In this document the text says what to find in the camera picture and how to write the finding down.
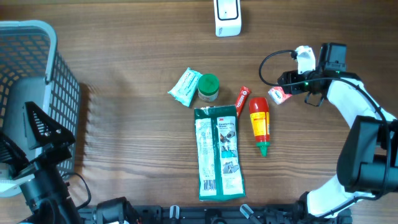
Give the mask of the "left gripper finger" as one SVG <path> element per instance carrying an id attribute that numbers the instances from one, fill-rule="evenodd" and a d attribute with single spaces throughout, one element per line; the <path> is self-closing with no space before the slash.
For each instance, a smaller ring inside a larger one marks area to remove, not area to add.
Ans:
<path id="1" fill-rule="evenodd" d="M 1 163 L 9 165 L 11 174 L 18 174 L 29 163 L 24 151 L 3 132 L 1 132 Z"/>
<path id="2" fill-rule="evenodd" d="M 29 150 L 40 147 L 67 147 L 75 143 L 71 131 L 52 119 L 33 101 L 25 102 L 25 134 Z"/>

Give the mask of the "red white small packet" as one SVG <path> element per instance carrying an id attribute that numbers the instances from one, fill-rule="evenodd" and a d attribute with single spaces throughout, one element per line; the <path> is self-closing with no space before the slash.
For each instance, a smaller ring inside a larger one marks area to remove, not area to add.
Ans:
<path id="1" fill-rule="evenodd" d="M 283 88 L 280 86 L 273 86 L 268 91 L 268 94 L 277 105 L 282 104 L 292 96 L 291 94 L 285 93 Z"/>

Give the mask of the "red sauce bottle green cap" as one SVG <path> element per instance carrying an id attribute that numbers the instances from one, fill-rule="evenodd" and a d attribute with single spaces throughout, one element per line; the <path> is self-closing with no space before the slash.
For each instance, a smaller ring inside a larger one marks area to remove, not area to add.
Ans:
<path id="1" fill-rule="evenodd" d="M 250 120 L 252 130 L 262 157 L 267 156 L 270 140 L 270 113 L 266 98 L 257 97 L 249 102 Z"/>

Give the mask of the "red Nescafe stick sachet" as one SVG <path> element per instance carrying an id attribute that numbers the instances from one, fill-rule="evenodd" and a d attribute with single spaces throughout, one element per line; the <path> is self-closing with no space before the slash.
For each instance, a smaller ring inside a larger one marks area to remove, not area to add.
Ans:
<path id="1" fill-rule="evenodd" d="M 238 118 L 240 117 L 240 115 L 242 113 L 244 104 L 245 104 L 248 96 L 250 95 L 250 93 L 251 93 L 251 90 L 248 87 L 246 87 L 246 86 L 241 87 L 241 89 L 239 91 L 238 98 L 235 102 L 235 108 L 236 108 Z"/>

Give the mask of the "green lid jar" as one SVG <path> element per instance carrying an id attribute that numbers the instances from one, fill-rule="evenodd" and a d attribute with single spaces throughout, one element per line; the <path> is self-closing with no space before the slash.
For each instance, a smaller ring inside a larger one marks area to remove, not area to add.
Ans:
<path id="1" fill-rule="evenodd" d="M 205 102 L 215 101 L 218 97 L 220 81 L 214 74 L 202 75 L 198 80 L 198 96 Z"/>

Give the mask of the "teal tissue pack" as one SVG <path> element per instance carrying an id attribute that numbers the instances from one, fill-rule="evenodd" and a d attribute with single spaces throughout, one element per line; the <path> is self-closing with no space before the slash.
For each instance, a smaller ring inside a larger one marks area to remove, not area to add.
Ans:
<path id="1" fill-rule="evenodd" d="M 187 68 L 175 86 L 168 91 L 182 105 L 189 107 L 197 90 L 198 81 L 203 75 L 200 72 Z"/>

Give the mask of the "green 3M gloves package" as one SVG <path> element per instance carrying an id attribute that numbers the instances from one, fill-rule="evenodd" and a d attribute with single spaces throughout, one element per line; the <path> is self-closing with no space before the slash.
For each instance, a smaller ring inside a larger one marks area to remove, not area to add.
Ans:
<path id="1" fill-rule="evenodd" d="M 246 195 L 238 156 L 234 105 L 194 109 L 199 199 L 226 201 Z"/>

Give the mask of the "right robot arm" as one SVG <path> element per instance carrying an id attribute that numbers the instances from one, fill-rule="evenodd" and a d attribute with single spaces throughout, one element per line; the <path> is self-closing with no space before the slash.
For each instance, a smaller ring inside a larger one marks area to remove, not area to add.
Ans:
<path id="1" fill-rule="evenodd" d="M 349 126 L 336 174 L 316 190 L 302 195 L 299 221 L 336 218 L 363 200 L 397 192 L 397 118 L 365 90 L 362 79 L 346 70 L 346 45 L 324 43 L 320 57 L 306 45 L 288 50 L 297 69 L 277 81 L 288 95 L 320 95 L 333 104 Z"/>

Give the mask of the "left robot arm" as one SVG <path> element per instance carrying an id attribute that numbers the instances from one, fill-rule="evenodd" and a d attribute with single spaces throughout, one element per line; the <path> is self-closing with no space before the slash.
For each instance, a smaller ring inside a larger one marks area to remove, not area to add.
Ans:
<path id="1" fill-rule="evenodd" d="M 86 210 L 90 199 L 75 205 L 57 169 L 72 156 L 73 133 L 33 101 L 27 101 L 24 108 L 25 133 L 33 141 L 32 148 L 42 148 L 42 153 L 30 161 L 12 139 L 1 134 L 1 163 L 8 166 L 32 212 L 23 223 L 141 223 L 141 216 L 125 197 L 99 203 L 91 210 Z"/>

